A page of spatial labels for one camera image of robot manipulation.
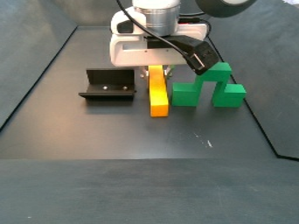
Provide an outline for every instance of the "green block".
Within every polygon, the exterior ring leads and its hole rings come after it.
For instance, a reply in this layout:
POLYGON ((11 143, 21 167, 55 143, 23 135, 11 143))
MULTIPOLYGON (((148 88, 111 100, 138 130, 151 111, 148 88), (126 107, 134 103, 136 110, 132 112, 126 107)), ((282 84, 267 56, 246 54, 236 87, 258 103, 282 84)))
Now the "green block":
POLYGON ((196 107, 199 104, 199 92, 192 83, 172 84, 172 105, 196 107))
POLYGON ((218 97, 212 99, 215 108, 239 108, 243 103, 244 97, 218 97))
POLYGON ((239 84, 228 84, 231 75, 230 64, 219 62, 203 75, 198 75, 194 83, 172 84, 172 105, 196 107, 199 105, 204 81, 216 81, 212 94, 215 107, 235 108, 242 105, 247 91, 239 84))
POLYGON ((243 85, 228 84, 224 92, 218 92, 212 96, 214 107, 238 108, 246 98, 247 91, 243 85))
POLYGON ((228 81, 231 67, 226 62, 219 62, 202 76, 196 77, 200 81, 228 81))

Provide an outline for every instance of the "metal plate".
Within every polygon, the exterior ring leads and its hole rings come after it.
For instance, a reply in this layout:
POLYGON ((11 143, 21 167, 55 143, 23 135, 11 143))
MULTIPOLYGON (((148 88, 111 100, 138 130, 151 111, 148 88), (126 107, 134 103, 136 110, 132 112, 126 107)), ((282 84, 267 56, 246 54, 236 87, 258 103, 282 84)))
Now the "metal plate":
POLYGON ((0 127, 76 24, 47 0, 0 0, 0 127))
POLYGON ((299 10, 258 1, 238 16, 212 18, 211 38, 279 155, 299 158, 299 10))
MULTIPOLYGON (((114 68, 108 27, 80 27, 0 133, 0 158, 274 158, 246 105, 214 108, 215 83, 206 83, 198 108, 171 107, 150 116, 146 80, 135 71, 134 101, 85 101, 88 67, 114 68)), ((168 81, 191 82, 178 66, 168 81)))

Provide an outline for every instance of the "dark gray floor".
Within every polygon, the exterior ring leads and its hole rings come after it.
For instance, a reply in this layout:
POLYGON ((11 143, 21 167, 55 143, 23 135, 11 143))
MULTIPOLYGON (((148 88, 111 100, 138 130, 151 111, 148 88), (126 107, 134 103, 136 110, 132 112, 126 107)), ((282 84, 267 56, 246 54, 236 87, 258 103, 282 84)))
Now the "dark gray floor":
POLYGON ((299 158, 299 10, 256 1, 235 17, 211 18, 211 38, 247 86, 247 102, 279 155, 299 158))
MULTIPOLYGON (((146 81, 132 102, 85 102, 85 68, 112 67, 107 27, 77 29, 37 87, 0 133, 0 158, 274 158, 247 107, 214 108, 214 84, 198 108, 151 118, 146 81)), ((192 81, 179 66, 174 81, 192 81)))
POLYGON ((1 223, 298 224, 298 172, 279 159, 3 160, 1 223))

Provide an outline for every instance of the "gray mat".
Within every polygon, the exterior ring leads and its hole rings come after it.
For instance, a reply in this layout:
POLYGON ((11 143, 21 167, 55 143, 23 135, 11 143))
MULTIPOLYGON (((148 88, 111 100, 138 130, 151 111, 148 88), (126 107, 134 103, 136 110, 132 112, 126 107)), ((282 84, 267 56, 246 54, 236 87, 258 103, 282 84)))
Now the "gray mat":
POLYGON ((296 162, 278 159, 5 160, 0 218, 5 224, 298 224, 298 172, 296 162))
MULTIPOLYGON (((150 116, 146 80, 138 72, 134 101, 79 97, 90 84, 85 69, 114 67, 110 38, 108 27, 76 30, 0 133, 0 158, 275 157, 247 107, 212 107, 215 83, 204 84, 198 108, 171 107, 166 118, 150 116)), ((192 70, 178 66, 168 88, 172 81, 194 79, 192 70)))
POLYGON ((0 0, 0 128, 75 28, 51 1, 0 0))
POLYGON ((276 153, 299 158, 299 10, 280 0, 258 1, 238 16, 210 21, 211 38, 247 88, 276 153))

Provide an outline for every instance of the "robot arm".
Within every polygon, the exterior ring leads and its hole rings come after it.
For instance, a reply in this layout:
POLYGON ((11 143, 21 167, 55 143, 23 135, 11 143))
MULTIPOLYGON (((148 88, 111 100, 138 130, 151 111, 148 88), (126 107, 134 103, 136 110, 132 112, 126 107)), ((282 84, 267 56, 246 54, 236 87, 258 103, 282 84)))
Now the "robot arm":
MULTIPOLYGON (((116 66, 164 64, 164 58, 168 58, 172 65, 187 62, 194 72, 200 75, 218 63, 218 54, 210 44, 203 38, 194 38, 191 32, 184 32, 183 25, 178 24, 180 0, 134 0, 134 7, 130 9, 124 9, 119 0, 116 1, 122 11, 112 18, 114 35, 110 45, 111 61, 116 66), (122 26, 126 27, 124 31, 114 28, 122 26), (148 47, 151 36, 160 42, 156 48, 148 47), (131 58, 128 54, 138 56, 138 63, 135 61, 135 64, 127 64, 126 59, 131 58)), ((224 18, 240 13, 255 1, 196 0, 196 3, 208 15, 224 18)), ((204 30, 202 26, 194 26, 192 29, 192 33, 204 30)))

